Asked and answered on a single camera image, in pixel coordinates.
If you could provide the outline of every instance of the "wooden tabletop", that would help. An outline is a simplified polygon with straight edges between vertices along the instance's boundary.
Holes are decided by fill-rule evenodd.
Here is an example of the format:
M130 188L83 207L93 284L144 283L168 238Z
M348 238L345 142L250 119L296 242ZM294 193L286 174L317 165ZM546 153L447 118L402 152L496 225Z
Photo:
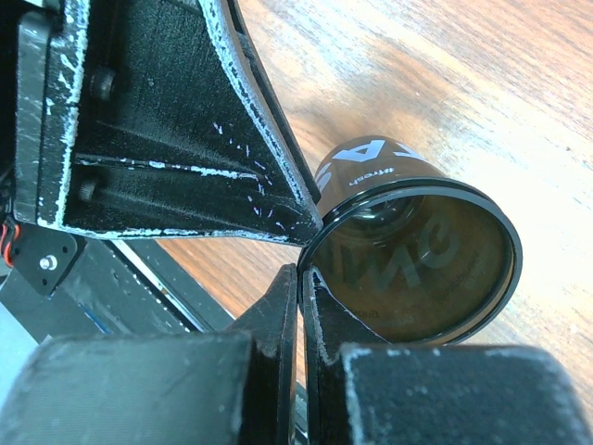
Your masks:
M502 207L523 241L523 276L470 341L551 352L593 424L593 3L240 5L313 170L336 145L383 134ZM162 246L235 316L298 255L235 239ZM299 354L304 381L302 337Z

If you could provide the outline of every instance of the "screw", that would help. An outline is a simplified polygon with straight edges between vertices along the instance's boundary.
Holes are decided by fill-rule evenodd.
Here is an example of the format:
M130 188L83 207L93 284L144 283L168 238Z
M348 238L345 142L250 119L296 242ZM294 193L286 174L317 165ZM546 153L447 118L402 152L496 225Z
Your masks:
M107 67L98 67L91 80L91 95L107 102L113 93L114 79L114 70Z
M57 267L57 258L53 255L47 255L39 260L39 267L44 271L54 271Z
M82 181L81 188L78 189L78 198L82 202L91 202L99 182L96 179L86 179Z

